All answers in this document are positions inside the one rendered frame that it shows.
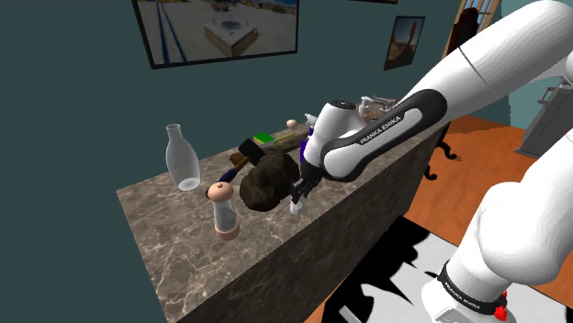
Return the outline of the dark chair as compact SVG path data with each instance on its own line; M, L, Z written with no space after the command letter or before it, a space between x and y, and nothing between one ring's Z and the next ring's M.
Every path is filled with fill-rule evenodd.
M446 55L477 35L479 29L478 16L478 10L475 7L466 8L461 12L458 21L453 25ZM447 124L444 127L436 147L444 151L446 159L455 160L457 155L451 152L451 147L444 141L449 126L450 124Z

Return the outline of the small black framed wall picture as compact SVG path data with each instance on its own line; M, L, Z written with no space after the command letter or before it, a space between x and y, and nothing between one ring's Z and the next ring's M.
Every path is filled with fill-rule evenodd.
M384 70L413 63L425 17L396 16L388 44Z

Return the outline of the large black framed wall picture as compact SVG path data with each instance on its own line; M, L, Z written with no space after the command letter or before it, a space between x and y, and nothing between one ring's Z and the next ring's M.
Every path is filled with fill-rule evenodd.
M300 0L131 0L153 69L294 54Z

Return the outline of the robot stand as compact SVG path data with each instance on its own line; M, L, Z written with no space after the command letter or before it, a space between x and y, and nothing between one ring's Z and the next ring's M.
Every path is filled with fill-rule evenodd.
M399 217L325 303L321 323L432 323L421 289L456 246ZM508 289L508 320L573 323L573 309L529 286Z

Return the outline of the olive long kitchen tool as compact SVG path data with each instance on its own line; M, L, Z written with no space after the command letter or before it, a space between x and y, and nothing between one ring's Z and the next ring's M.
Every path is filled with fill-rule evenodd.
M272 152L284 152L289 153L292 150L296 150L300 147L303 139L305 139L309 134L309 131L303 130L302 132L289 133L279 139L276 139L273 143L269 145L261 145L261 148L265 153Z

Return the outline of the grey metal tap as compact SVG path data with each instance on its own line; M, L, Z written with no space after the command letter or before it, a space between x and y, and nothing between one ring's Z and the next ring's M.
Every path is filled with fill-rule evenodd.
M388 97L383 97L383 96L379 96L379 95L370 95L370 98L375 103L382 105L385 109L392 108L398 102L398 100L395 98L388 98Z

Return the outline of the blue spray bottle white head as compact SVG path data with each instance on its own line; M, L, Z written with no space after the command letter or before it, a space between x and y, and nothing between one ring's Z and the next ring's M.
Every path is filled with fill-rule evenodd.
M315 126L315 123L317 121L317 117L315 117L311 114L306 114L305 117L307 119L306 124L309 125L309 132L308 132L307 137L304 138L300 144L299 158L300 158L301 162L303 162L303 160L304 160L304 152L305 152L306 146L308 144L309 138L312 136L312 134L314 132L314 126Z

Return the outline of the clear grinder with pink cap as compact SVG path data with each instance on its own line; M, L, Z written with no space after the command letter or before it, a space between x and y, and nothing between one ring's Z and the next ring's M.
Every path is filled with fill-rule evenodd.
M207 197L212 202L215 233L222 241L236 239L240 233L237 212L232 203L234 190L231 184L217 182L208 189Z

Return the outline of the wooden framed door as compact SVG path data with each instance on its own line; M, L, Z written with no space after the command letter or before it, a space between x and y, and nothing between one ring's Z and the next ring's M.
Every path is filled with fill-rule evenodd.
M448 55L450 52L450 47L452 46L452 38L455 36L455 26L460 22L460 20L466 21L465 12L471 7L477 10L476 24L477 33L487 28L491 23L493 16L497 10L500 0L460 0L460 5L455 16L455 21L450 31L448 40L444 47L444 52L442 58Z

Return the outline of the clear glass bottle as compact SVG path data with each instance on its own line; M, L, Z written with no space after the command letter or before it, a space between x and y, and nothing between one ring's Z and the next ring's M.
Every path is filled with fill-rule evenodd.
M184 192L198 188L201 180L195 150L184 138L179 124L170 124L166 130L169 141L165 160L174 184Z

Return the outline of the dark brown lumpy loaf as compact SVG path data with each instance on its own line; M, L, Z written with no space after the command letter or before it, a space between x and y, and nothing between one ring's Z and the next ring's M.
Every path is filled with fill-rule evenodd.
M242 179L240 198L251 210L270 211L290 194L290 185L299 178L298 165L290 155L267 154Z

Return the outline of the grey cabinet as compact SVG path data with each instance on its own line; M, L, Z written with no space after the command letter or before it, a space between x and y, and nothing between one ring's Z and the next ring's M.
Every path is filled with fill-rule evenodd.
M573 128L573 85L562 79L558 85L547 87L538 103L542 108L515 150L532 158L541 157Z

